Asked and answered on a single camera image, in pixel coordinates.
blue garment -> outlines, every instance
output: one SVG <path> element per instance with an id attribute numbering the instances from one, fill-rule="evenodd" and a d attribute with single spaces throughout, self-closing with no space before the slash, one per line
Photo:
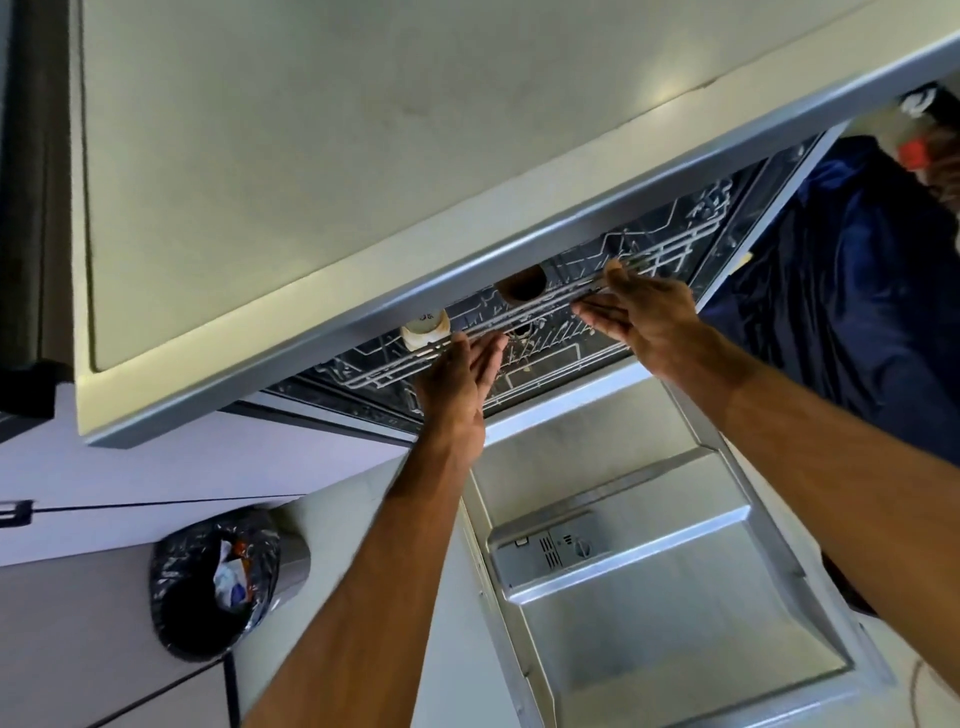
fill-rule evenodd
<path id="1" fill-rule="evenodd" d="M 839 140 L 705 320 L 872 425 L 960 467 L 957 220 L 870 137 Z"/>

person's left arm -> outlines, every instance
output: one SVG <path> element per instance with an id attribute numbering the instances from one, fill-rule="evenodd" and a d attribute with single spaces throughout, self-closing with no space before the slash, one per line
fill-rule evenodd
<path id="1" fill-rule="evenodd" d="M 451 347 L 418 381 L 420 439 L 343 580 L 244 728 L 407 728 L 457 504 L 483 449 L 483 400 L 506 337 Z"/>

dishwasher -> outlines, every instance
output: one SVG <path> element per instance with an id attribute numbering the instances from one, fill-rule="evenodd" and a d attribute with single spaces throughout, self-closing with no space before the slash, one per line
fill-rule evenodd
<path id="1" fill-rule="evenodd" d="M 683 280 L 702 305 L 832 139 L 628 211 L 527 269 L 526 300 L 490 281 L 444 306 L 450 330 L 509 335 L 458 523 L 521 725 L 769 725 L 891 683 L 720 433 L 569 306 L 612 258 Z M 386 331 L 260 398 L 409 442 L 413 379 L 447 340 L 411 351 Z"/>

cabinet handle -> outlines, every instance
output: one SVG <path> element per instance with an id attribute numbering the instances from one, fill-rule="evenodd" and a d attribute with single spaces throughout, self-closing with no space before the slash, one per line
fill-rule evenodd
<path id="1" fill-rule="evenodd" d="M 0 500 L 0 528 L 18 528 L 34 520 L 32 500 Z"/>

forearm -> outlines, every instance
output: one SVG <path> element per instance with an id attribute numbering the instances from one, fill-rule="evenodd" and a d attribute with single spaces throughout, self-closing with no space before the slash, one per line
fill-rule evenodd
<path id="1" fill-rule="evenodd" d="M 711 328 L 669 373 L 851 582 L 960 687 L 960 471 L 793 383 Z"/>
<path id="2" fill-rule="evenodd" d="M 245 728 L 407 728 L 468 465 L 426 432 Z"/>

